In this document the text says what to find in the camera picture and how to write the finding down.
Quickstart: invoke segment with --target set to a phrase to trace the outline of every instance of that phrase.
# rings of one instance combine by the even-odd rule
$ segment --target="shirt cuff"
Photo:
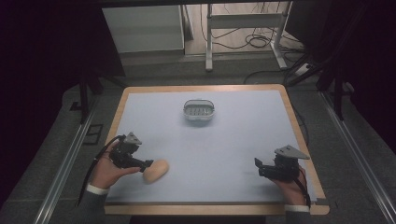
[[[285,204],[285,211],[288,212],[308,212],[309,213],[309,207],[305,205],[288,205]]]
[[[97,195],[105,195],[108,194],[109,189],[99,189],[95,186],[92,186],[91,184],[88,184],[87,191]]]

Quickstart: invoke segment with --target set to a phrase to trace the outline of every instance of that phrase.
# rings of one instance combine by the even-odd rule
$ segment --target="gray carpet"
[[[119,79],[130,86],[167,85],[226,85],[243,84],[250,73],[278,70],[272,54],[254,55],[250,58],[217,56],[214,71],[205,71],[202,57],[174,60],[150,60],[141,64],[126,64],[126,77]],[[247,84],[281,83],[282,72],[259,73]],[[311,77],[290,88],[290,100],[304,117],[307,133],[302,126],[312,160],[324,189],[331,211],[326,216],[314,216],[315,223],[388,223],[367,188],[361,173],[351,158],[347,147],[330,119],[325,104],[315,89],[317,77]],[[99,142],[95,146],[83,145],[79,150],[70,176],[49,223],[65,223],[78,198],[84,175],[94,155],[106,141],[122,89],[101,79],[105,87],[96,107],[92,125],[103,125]],[[47,195],[64,153],[78,131],[80,114],[70,111],[73,102],[79,101],[78,88],[64,94],[63,108],[43,142],[35,159],[26,170],[0,212],[0,223],[32,223]],[[361,146],[364,156],[372,166],[393,201],[396,199],[396,158],[388,146],[373,131],[354,106],[344,97],[344,116]],[[86,143],[92,143],[86,137]],[[128,223],[128,216],[107,216],[107,223]],[[242,223],[253,223],[247,218]],[[267,217],[267,223],[284,223],[282,216]]]

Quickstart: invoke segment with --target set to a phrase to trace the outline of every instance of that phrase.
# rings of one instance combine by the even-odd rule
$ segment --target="metal rod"
[[[396,209],[392,202],[392,199],[389,197],[383,185],[376,177],[375,173],[370,167],[370,164],[364,158],[364,155],[361,153],[359,145],[356,143],[345,122],[340,120],[333,111],[332,100],[330,99],[330,96],[327,93],[323,93],[321,91],[319,92],[319,95],[326,104],[332,121],[334,122],[339,133],[343,137],[343,140],[346,143],[346,147],[348,148],[352,159],[356,162],[356,165],[360,170],[364,181],[372,192],[376,202],[379,205],[379,208],[385,216],[385,219],[388,221],[388,223],[396,223]]]
[[[56,174],[51,186],[49,187],[49,192],[47,193],[46,198],[44,199],[40,209],[38,210],[37,216],[35,217],[34,221],[35,224],[49,223],[55,205],[59,200],[62,190],[64,189],[64,184],[70,174],[79,148],[81,147],[85,134],[88,131],[88,127],[91,124],[92,117],[94,115],[98,101],[99,96],[94,95],[91,102],[91,112],[88,115],[86,122],[84,124],[80,124],[78,132],[76,133],[76,136],[73,139],[73,142],[70,145],[69,149],[67,150],[60,168],[58,169],[58,173]]]

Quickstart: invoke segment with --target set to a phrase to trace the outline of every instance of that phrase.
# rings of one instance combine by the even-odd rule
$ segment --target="black cable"
[[[304,176],[304,180],[305,180],[305,185],[306,185],[306,177],[303,173],[303,171],[300,169],[300,173],[303,174]],[[297,184],[297,186],[300,188],[303,196],[305,197],[305,203],[306,205],[311,208],[311,197],[309,196],[308,193],[308,186],[306,185],[306,187],[304,187],[304,185],[300,182],[300,180],[296,177],[293,177],[294,182]]]
[[[119,135],[119,136],[116,136],[116,137],[114,137],[113,139],[111,139],[110,142],[108,142],[107,145],[105,145],[105,146],[100,150],[100,152],[95,156],[95,158],[93,159],[93,161],[92,161],[92,163],[91,163],[91,166],[90,166],[90,168],[88,169],[87,174],[85,174],[84,181],[82,182],[82,188],[81,188],[81,191],[79,192],[78,202],[77,202],[76,206],[79,205],[79,203],[81,202],[82,196],[84,195],[85,188],[87,188],[88,179],[89,179],[90,176],[91,176],[91,173],[92,173],[92,171],[93,171],[93,168],[94,168],[94,167],[96,166],[96,164],[99,162],[99,160],[101,159],[101,157],[103,156],[103,154],[105,154],[106,149],[107,149],[112,143],[114,143],[117,139],[121,139],[121,138],[125,138],[125,135]]]
[[[206,37],[205,37],[205,33],[204,33],[203,22],[202,22],[202,5],[200,5],[200,19],[201,19],[201,32],[202,32],[202,36],[203,36],[204,40],[207,41],[207,39],[206,39]],[[239,29],[240,29],[240,28],[231,30],[230,32],[228,32],[228,33],[226,33],[226,34],[224,34],[224,35],[219,35],[219,36],[213,36],[213,35],[211,35],[211,36],[212,36],[213,38],[220,38],[220,37],[229,35],[230,33],[233,33],[233,32],[235,32],[235,31],[237,31],[237,30],[239,30]],[[272,32],[272,34],[271,34],[271,37],[268,38],[268,37],[266,37],[266,36],[264,36],[264,35],[255,35],[255,34],[254,34],[255,31],[256,31],[256,28],[253,30],[253,33],[252,33],[251,35],[247,35],[247,36],[245,37],[246,44],[243,45],[243,46],[239,46],[239,47],[230,47],[230,46],[226,46],[226,45],[220,44],[220,43],[218,43],[218,42],[212,42],[212,44],[214,44],[214,45],[220,45],[220,46],[223,46],[224,48],[227,48],[227,49],[241,49],[241,48],[244,48],[244,47],[247,46],[247,45],[250,45],[251,47],[256,48],[256,49],[260,49],[260,48],[265,48],[266,46],[268,46],[268,45],[271,43],[272,38],[273,38],[273,36],[274,36],[274,32],[275,32],[275,30],[272,30],[273,32]],[[258,45],[252,44],[252,41],[254,41],[254,40],[264,41],[264,44],[263,44],[262,46],[258,46]]]

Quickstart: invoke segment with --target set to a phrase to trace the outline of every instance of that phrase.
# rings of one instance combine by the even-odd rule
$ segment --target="hand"
[[[140,167],[121,169],[113,164],[111,159],[108,157],[108,154],[110,153],[111,148],[116,146],[118,143],[119,142],[114,142],[111,144],[96,164],[95,169],[93,170],[91,185],[99,189],[109,189],[120,179],[120,177],[140,171]]]
[[[301,166],[300,175],[298,176],[298,180],[303,184],[306,188],[306,180],[305,180],[305,169]],[[281,190],[286,199],[286,204],[290,205],[306,205],[304,195],[301,189],[294,181],[285,182],[280,180],[271,179]]]

